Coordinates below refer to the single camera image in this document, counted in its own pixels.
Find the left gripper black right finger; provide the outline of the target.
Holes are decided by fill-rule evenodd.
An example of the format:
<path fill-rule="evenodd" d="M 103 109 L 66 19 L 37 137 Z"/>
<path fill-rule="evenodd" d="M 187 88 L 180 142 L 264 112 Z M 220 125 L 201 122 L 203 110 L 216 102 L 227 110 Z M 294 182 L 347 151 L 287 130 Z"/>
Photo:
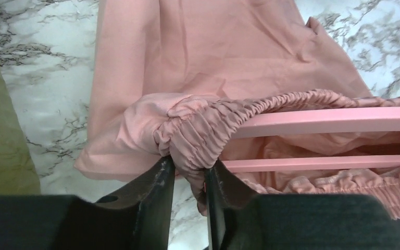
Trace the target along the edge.
<path fill-rule="evenodd" d="M 255 191 L 216 161 L 205 171 L 209 249 L 255 249 L 259 218 Z"/>

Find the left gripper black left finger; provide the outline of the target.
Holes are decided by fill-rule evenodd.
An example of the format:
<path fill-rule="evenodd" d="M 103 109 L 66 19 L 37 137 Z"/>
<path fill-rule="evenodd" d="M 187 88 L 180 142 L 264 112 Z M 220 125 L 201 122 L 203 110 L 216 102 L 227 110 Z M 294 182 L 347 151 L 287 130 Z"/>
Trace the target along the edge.
<path fill-rule="evenodd" d="M 167 249 L 175 166 L 162 157 L 150 170 L 96 204 L 109 211 L 102 220 L 101 249 Z"/>

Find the pink plastic hanger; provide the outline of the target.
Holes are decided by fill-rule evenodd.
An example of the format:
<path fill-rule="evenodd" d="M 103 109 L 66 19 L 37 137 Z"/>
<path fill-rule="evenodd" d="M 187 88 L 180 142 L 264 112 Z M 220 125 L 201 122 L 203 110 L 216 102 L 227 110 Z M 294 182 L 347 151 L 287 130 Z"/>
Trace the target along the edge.
<path fill-rule="evenodd" d="M 261 114 L 243 123 L 232 138 L 386 131 L 400 131 L 400 107 L 342 108 Z M 400 166 L 400 155 L 230 160 L 224 161 L 224 165 L 233 173 L 389 168 Z"/>

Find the pink shorts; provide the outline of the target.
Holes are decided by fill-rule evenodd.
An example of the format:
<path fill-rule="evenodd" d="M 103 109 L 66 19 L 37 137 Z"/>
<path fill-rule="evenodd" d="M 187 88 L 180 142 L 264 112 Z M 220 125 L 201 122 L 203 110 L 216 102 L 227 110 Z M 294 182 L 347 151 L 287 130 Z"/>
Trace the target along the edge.
<path fill-rule="evenodd" d="M 400 154 L 400 132 L 232 140 L 279 111 L 398 107 L 294 1 L 101 1 L 87 144 L 74 166 L 131 181 L 171 156 L 206 212 L 216 160 Z"/>

